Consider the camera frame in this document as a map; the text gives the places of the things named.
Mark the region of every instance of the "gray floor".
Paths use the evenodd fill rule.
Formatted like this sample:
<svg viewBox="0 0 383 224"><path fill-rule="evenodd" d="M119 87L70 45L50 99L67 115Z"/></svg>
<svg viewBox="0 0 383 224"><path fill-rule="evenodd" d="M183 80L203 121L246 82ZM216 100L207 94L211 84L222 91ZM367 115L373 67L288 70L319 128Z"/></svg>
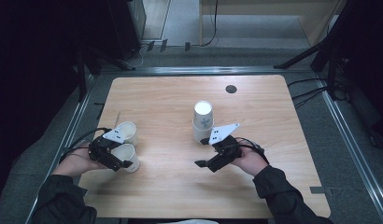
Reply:
<svg viewBox="0 0 383 224"><path fill-rule="evenodd" d="M172 2L173 4L176 2L186 4L186 1L182 0ZM174 10L176 5L172 5L170 8ZM175 33L179 35L175 35L175 33L171 35L171 11L168 18L164 35L168 38L169 43L183 46L184 42L196 41L195 32L186 35L189 32L188 27L192 26L191 23L190 26L184 26L187 29L182 31L177 29ZM294 27L291 33L292 36L302 36L303 32L300 27ZM223 38L219 35L221 44L226 43ZM224 67L221 74L215 75L230 75L237 68L242 70L244 66L249 68L253 66L253 69L257 71L256 75L276 73L284 76L287 82L314 77L315 74L310 72L308 68L314 55L297 63L288 71L272 69L272 65L283 63L308 48L305 44L298 45L296 42L293 42L294 45L288 48L280 47L284 42L287 42L284 41L285 39L287 37L281 34L278 34L278 39L268 36L264 41L272 41L270 44L266 44L270 47L260 46L257 48L248 48L245 45L237 46L240 42L235 41L230 44L229 41L229 46L220 46L219 48L218 45L215 48L192 47L187 52L182 47L168 47L164 52L160 52L159 47L149 52L142 49L141 55L136 55L129 62L132 64L141 63L134 72L122 72L107 65L103 74L96 77L94 86L90 86L91 97L86 104L85 113L80 120L75 137L96 127L101 106L94 103L105 102L111 81L116 77L198 75L190 72L198 66L203 66L200 67L203 71L200 75L212 75L206 72L208 69L205 70L204 66ZM290 87L290 92L291 95L297 95L316 87L316 82L306 82ZM77 99L78 92L75 90L48 127L44 136L26 149L15 162L2 193L0 223L24 223L27 219L38 188L51 167L74 111L80 106ZM338 105L363 155L383 188L383 150L371 146L369 135L352 105L348 102L338 102ZM314 98L298 108L297 113L331 207L330 219L334 223L346 224L382 223L324 98L321 95ZM119 223L119 220L116 218L98 218L97 223Z"/></svg>

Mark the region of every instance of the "table surface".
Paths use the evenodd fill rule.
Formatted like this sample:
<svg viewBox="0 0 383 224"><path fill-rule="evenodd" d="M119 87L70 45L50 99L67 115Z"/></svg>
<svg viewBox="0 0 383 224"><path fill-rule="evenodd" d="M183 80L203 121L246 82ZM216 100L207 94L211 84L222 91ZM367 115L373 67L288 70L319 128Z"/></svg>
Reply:
<svg viewBox="0 0 383 224"><path fill-rule="evenodd" d="M236 93L226 87L236 86ZM89 171L79 185L89 192L85 203L99 217L270 218L252 176L227 165L216 173L195 161L217 153L193 139L194 105L213 105L215 126L240 123L232 133L265 149L271 165L282 169L319 216L328 217L302 127L282 76L120 77L113 81L99 127L135 123L141 162L132 174L120 169Z"/></svg>

